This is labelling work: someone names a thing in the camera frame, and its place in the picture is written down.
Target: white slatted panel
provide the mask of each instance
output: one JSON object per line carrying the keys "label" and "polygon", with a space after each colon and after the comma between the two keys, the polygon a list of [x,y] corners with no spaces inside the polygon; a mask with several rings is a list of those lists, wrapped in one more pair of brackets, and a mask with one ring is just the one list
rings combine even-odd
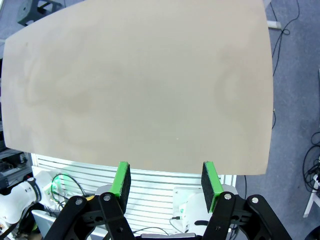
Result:
{"label": "white slatted panel", "polygon": [[[87,194],[93,194],[98,187],[112,184],[117,168],[103,165],[68,161],[38,154],[32,154],[33,165],[43,170],[68,174],[83,187]],[[201,175],[130,169],[131,187],[125,217],[132,230],[146,227],[162,228],[172,234],[169,219],[173,214],[173,189],[175,187],[201,188]],[[236,185],[233,175],[220,175],[222,184]],[[62,189],[74,195],[81,191],[70,179],[64,179]],[[163,233],[156,228],[141,233]]]}

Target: gray plastic stool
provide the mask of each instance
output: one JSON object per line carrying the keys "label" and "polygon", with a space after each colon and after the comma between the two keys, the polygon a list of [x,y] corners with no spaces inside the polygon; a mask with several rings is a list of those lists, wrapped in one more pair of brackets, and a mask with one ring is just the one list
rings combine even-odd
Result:
{"label": "gray plastic stool", "polygon": [[[60,9],[62,9],[63,5],[59,2],[51,1],[51,0],[41,0],[45,2],[42,6],[38,6],[40,0],[25,0],[18,11],[17,22],[22,26],[28,26],[27,22],[29,21],[37,21],[42,19],[45,16],[48,16]],[[46,6],[52,4],[52,10],[45,9]]]}

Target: beige tabletop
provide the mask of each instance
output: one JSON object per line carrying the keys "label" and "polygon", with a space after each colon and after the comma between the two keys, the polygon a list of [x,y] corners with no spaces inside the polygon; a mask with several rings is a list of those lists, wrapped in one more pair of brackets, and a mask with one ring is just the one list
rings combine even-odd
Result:
{"label": "beige tabletop", "polygon": [[9,37],[6,146],[83,163],[263,174],[273,77],[259,0],[87,0]]}

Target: screw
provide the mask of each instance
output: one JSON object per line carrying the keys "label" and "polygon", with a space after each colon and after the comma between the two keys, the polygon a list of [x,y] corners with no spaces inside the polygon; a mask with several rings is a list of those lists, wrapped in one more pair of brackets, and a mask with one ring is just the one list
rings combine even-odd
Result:
{"label": "screw", "polygon": [[229,193],[224,195],[224,199],[226,200],[230,200],[231,199],[231,195]]}
{"label": "screw", "polygon": [[251,199],[251,202],[253,202],[254,204],[257,204],[259,202],[259,199],[254,197]]}
{"label": "screw", "polygon": [[109,201],[110,199],[111,199],[111,197],[110,197],[109,194],[107,194],[107,195],[105,195],[105,196],[103,197],[103,200],[105,200],[105,201]]}
{"label": "screw", "polygon": [[75,204],[76,204],[76,205],[82,204],[82,199],[81,199],[81,198],[78,198],[78,199],[75,201]]}

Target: blue floor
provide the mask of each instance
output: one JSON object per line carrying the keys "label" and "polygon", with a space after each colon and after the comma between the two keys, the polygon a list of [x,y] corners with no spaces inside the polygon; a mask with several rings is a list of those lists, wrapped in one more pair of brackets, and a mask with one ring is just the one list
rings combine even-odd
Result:
{"label": "blue floor", "polygon": [[[79,0],[66,0],[69,6]],[[4,0],[0,12],[0,38],[5,39],[20,30],[16,15],[21,1]],[[285,25],[298,14],[295,0],[274,0],[272,5],[278,20]],[[272,130],[267,172],[247,176],[248,196],[261,194],[269,202],[294,240],[302,240],[320,225],[320,208],[312,207],[303,218],[309,200],[302,177],[302,162],[311,146],[311,135],[320,125],[320,1],[299,0],[300,16],[287,28],[281,43],[279,63],[274,75],[274,108],[276,124]],[[274,20],[270,6],[268,20]],[[269,30],[272,49],[280,34]],[[3,55],[0,46],[0,57]],[[276,64],[277,54],[273,59]],[[237,177],[237,190],[243,197],[244,177]],[[245,239],[239,234],[237,239]]]}

